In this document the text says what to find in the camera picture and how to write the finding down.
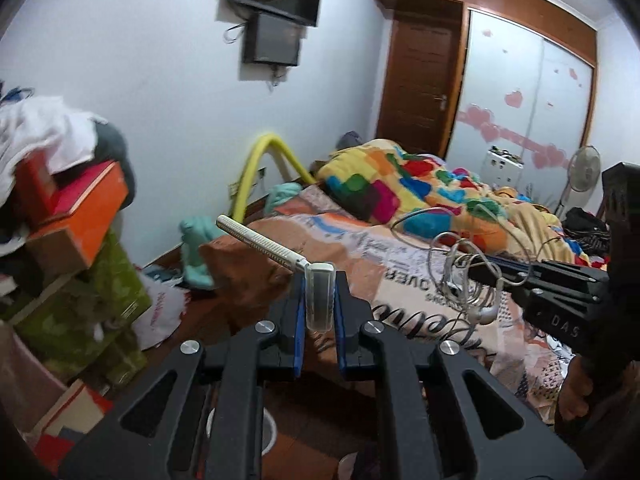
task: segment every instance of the white wall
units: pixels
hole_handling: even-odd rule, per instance
[[[122,241],[136,263],[177,244],[185,216],[228,211],[227,184],[259,134],[278,133],[307,165],[343,133],[368,133],[375,0],[322,0],[301,65],[273,91],[268,69],[241,66],[241,41],[223,43],[237,22],[218,0],[27,0],[0,41],[9,85],[62,95],[126,135],[139,187]],[[265,160],[268,189],[282,179]]]
[[[376,68],[376,83],[373,91],[373,105],[369,118],[369,131],[367,140],[376,137],[378,130],[378,119],[380,118],[380,108],[382,106],[382,95],[385,90],[386,65],[391,48],[391,33],[394,26],[394,12],[391,9],[383,9],[385,21],[382,26],[382,43],[380,44],[380,54],[378,56],[378,66]]]
[[[640,164],[640,49],[619,16],[598,30],[598,85],[588,143],[602,157],[602,169],[618,162]],[[585,209],[602,201],[599,182]]]

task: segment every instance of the blue gripper pad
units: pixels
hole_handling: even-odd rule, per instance
[[[335,352],[338,355],[338,368],[340,369],[340,374],[344,375],[347,367],[347,359],[344,349],[344,318],[342,317],[342,305],[340,304],[337,280],[334,287],[334,333]]]
[[[293,355],[293,371],[296,377],[300,377],[302,372],[302,357],[305,353],[305,280],[302,279],[300,286],[300,296],[298,298],[298,312],[296,317],[296,339]]]

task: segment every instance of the teal stuffed toy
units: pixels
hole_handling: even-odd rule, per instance
[[[194,288],[212,290],[215,288],[213,278],[206,264],[200,257],[198,247],[225,234],[208,216],[192,216],[180,222],[182,233],[182,276],[185,282]]]
[[[284,184],[273,186],[269,190],[269,196],[267,197],[267,202],[264,205],[264,215],[270,215],[273,213],[274,208],[284,204],[287,200],[298,196],[301,191],[302,186],[297,182],[285,182]]]

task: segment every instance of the cardboard box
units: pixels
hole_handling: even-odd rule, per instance
[[[91,267],[128,193],[117,162],[88,168],[60,191],[65,190],[67,195],[61,195],[58,200],[56,219],[27,239],[27,247],[46,274],[78,272]]]

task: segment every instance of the wooden door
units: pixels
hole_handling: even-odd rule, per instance
[[[396,16],[378,137],[410,153],[438,154],[457,52],[451,27],[425,16]]]

